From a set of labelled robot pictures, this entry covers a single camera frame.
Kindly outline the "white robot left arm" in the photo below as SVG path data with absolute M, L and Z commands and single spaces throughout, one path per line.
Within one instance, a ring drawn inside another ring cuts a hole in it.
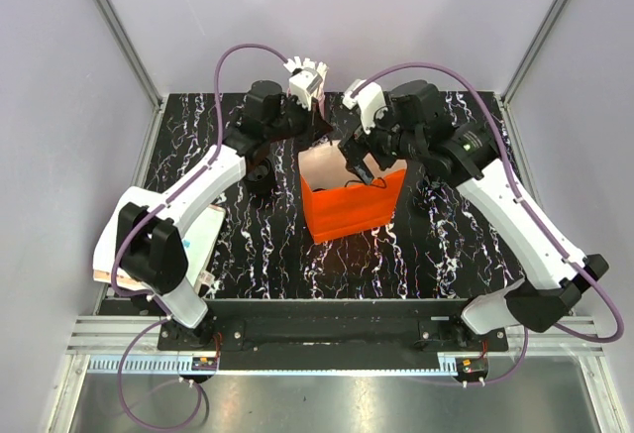
M 213 340 L 206 302 L 186 277 L 182 238 L 226 189 L 261 165 L 272 144 L 294 139 L 308 148 L 332 127 L 323 117 L 324 82 L 298 73 L 282 88 L 255 82 L 230 125 L 218 125 L 219 143 L 178 182 L 152 201 L 130 198 L 116 213 L 112 277 L 124 271 L 143 286 L 167 317 L 181 324 L 179 338 L 194 350 Z

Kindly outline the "orange paper bag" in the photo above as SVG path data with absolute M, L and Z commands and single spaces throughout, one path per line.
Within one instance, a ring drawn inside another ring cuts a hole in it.
M 301 199 L 307 228 L 316 244 L 333 241 L 388 224 L 404 183 L 407 162 L 381 170 L 367 156 L 375 180 L 364 184 L 345 168 L 335 143 L 298 154 Z

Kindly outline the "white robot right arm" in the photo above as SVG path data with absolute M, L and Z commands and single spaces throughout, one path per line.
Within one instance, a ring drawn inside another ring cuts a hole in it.
M 374 180 L 365 162 L 380 169 L 397 161 L 419 162 L 425 172 L 456 188 L 486 218 L 523 267 L 523 280 L 472 299 L 461 319 L 450 325 L 450 338 L 471 350 L 485 334 L 522 325 L 543 333 L 556 326 L 601 279 L 609 264 L 587 255 L 547 219 L 513 170 L 506 170 L 492 134 L 482 124 L 454 124 L 439 89 L 413 80 L 384 91 L 356 80 L 344 105 L 360 125 L 339 144 L 346 169 L 363 183 Z

